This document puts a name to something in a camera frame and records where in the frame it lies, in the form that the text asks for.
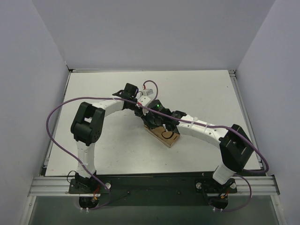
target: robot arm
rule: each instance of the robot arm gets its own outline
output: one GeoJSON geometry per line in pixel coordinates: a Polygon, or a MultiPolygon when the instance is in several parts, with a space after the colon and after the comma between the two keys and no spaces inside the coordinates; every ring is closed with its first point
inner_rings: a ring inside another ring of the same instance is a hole
{"type": "MultiPolygon", "coordinates": [[[[104,118],[116,111],[123,110],[123,107],[124,101],[121,100],[103,100],[93,104],[83,102],[79,106],[71,132],[76,140],[78,158],[82,160],[92,174],[96,173],[94,165],[95,143],[101,136],[104,118]]],[[[90,178],[80,163],[78,163],[76,172],[83,178],[90,178]]]]}
{"type": "MultiPolygon", "coordinates": [[[[131,103],[115,99],[104,100],[94,104],[81,103],[73,121],[71,132],[74,134],[76,140],[78,157],[91,173],[96,173],[94,166],[94,149],[95,143],[102,132],[104,117],[123,109],[133,110],[135,115],[140,117],[144,124],[150,129],[164,127],[166,131],[190,135],[220,149],[223,162],[213,173],[213,179],[219,184],[225,184],[234,173],[243,170],[253,150],[237,135],[221,128],[209,128],[194,124],[202,123],[211,125],[181,111],[171,112],[169,109],[164,108],[158,99],[152,101],[147,96],[149,93],[153,93],[151,91],[144,90],[138,99],[136,98],[137,93],[138,88],[127,83],[124,90],[120,90],[113,95],[114,98],[130,100],[131,103]]],[[[240,126],[233,125],[232,129],[247,138],[240,126]]],[[[76,177],[78,180],[81,180],[81,183],[84,183],[88,182],[90,175],[86,173],[82,165],[79,164],[75,178],[76,177]]]]}

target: small wooden box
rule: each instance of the small wooden box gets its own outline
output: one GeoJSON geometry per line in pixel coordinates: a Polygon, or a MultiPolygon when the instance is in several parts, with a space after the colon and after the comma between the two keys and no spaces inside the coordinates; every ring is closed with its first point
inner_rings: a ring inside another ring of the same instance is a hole
{"type": "Polygon", "coordinates": [[[174,145],[174,143],[179,139],[180,135],[174,133],[173,137],[170,139],[165,139],[164,137],[170,137],[172,135],[172,132],[164,132],[165,129],[163,127],[158,127],[155,129],[149,129],[145,126],[145,129],[152,134],[154,137],[156,137],[158,140],[160,140],[162,143],[164,143],[169,148],[174,145]]]}

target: screw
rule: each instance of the screw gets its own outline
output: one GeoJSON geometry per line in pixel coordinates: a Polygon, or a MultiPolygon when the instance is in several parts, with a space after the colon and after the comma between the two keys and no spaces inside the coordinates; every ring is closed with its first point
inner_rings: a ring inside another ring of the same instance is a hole
{"type": "Polygon", "coordinates": [[[111,186],[112,186],[112,185],[111,185],[110,183],[106,183],[105,186],[106,186],[108,189],[111,189],[111,186]]]}
{"type": "Polygon", "coordinates": [[[200,182],[196,183],[196,188],[201,189],[201,185],[202,185],[202,183],[200,183],[200,182]]]}

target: metal frame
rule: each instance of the metal frame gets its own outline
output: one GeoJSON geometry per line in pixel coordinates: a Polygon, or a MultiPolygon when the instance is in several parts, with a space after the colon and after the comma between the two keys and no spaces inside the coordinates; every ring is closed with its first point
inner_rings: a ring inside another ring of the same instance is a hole
{"type": "MultiPolygon", "coordinates": [[[[245,177],[252,188],[252,195],[278,195],[274,177],[245,177]]],[[[238,192],[230,195],[249,195],[249,187],[243,179],[234,177],[238,192]]],[[[93,194],[69,194],[70,184],[65,177],[35,177],[29,196],[93,196],[93,194]]]]}
{"type": "MultiPolygon", "coordinates": [[[[229,70],[228,72],[229,72],[229,75],[230,75],[230,78],[231,78],[236,96],[238,98],[238,101],[239,101],[239,104],[240,104],[240,109],[243,113],[247,129],[248,129],[249,134],[250,134],[250,139],[251,139],[253,145],[256,148],[258,148],[256,140],[255,140],[254,132],[253,132],[253,129],[252,129],[252,126],[251,126],[251,122],[250,122],[250,119],[248,117],[245,104],[244,104],[243,99],[241,97],[241,93],[240,93],[240,89],[239,89],[239,86],[238,86],[235,70],[229,70]]],[[[264,165],[262,163],[262,159],[259,157],[259,155],[256,155],[256,156],[257,156],[257,158],[260,162],[261,167],[263,168],[264,165]]],[[[286,219],[285,219],[285,215],[284,215],[284,211],[283,211],[283,206],[282,206],[282,204],[280,202],[280,199],[279,199],[279,195],[271,195],[271,200],[272,200],[273,207],[274,207],[274,210],[275,210],[275,214],[277,216],[277,220],[278,220],[279,224],[280,225],[286,225],[287,223],[286,223],[286,219]]]]}
{"type": "MultiPolygon", "coordinates": [[[[68,87],[68,82],[71,76],[71,73],[79,73],[79,72],[102,72],[101,70],[88,70],[88,71],[81,71],[81,70],[73,70],[69,72],[69,76],[67,79],[67,83],[65,86],[65,90],[64,90],[64,94],[63,94],[63,98],[62,101],[64,101],[65,98],[65,94],[66,94],[66,90],[68,87]]],[[[232,80],[232,84],[234,87],[234,90],[236,92],[236,96],[237,99],[239,101],[240,107],[241,107],[241,111],[243,113],[244,119],[246,121],[246,126],[248,128],[249,134],[250,134],[250,139],[252,141],[252,143],[254,144],[254,146],[257,147],[256,141],[255,141],[255,136],[251,127],[251,123],[246,111],[246,108],[244,106],[241,94],[240,94],[240,90],[237,84],[237,79],[235,76],[235,70],[229,70],[229,75],[230,78],[232,80]]],[[[60,111],[56,120],[56,124],[53,130],[53,136],[55,136],[56,133],[56,129],[57,129],[57,125],[58,125],[58,121],[59,121],[59,117],[60,117],[60,111]]],[[[47,151],[47,155],[45,158],[45,167],[47,166],[47,160],[49,159],[50,153],[51,153],[51,148],[52,148],[53,143],[50,142],[49,144],[49,148],[47,151]]],[[[235,193],[234,195],[249,195],[249,188],[248,185],[241,179],[238,177],[234,177],[235,181],[236,181],[236,185],[237,185],[237,190],[238,192],[235,193]]],[[[283,207],[282,204],[280,203],[280,199],[279,199],[279,190],[278,190],[278,186],[276,183],[276,180],[274,177],[271,176],[262,176],[262,177],[246,177],[246,179],[249,181],[251,188],[252,188],[252,195],[270,195],[272,202],[273,202],[273,206],[274,206],[274,210],[278,219],[278,222],[280,225],[286,225],[286,221],[285,221],[285,217],[283,214],[283,207]]],[[[28,199],[25,205],[25,209],[20,221],[20,224],[25,225],[29,223],[32,211],[33,211],[33,207],[34,207],[34,203],[36,200],[37,196],[92,196],[91,194],[69,194],[68,193],[69,190],[69,183],[67,182],[65,177],[35,177],[32,181],[32,185],[29,191],[29,195],[28,195],[28,199]]]]}

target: gray wall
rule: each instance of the gray wall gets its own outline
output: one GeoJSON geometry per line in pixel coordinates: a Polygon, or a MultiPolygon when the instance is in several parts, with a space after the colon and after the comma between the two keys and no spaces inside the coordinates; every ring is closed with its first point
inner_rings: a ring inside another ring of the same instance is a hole
{"type": "Polygon", "coordinates": [[[274,0],[33,0],[69,68],[236,69],[274,0]]]}
{"type": "Polygon", "coordinates": [[[31,0],[0,1],[0,224],[19,223],[68,70],[31,0]]]}
{"type": "Polygon", "coordinates": [[[276,0],[238,68],[260,151],[275,174],[289,224],[299,224],[300,1],[276,0]]]}

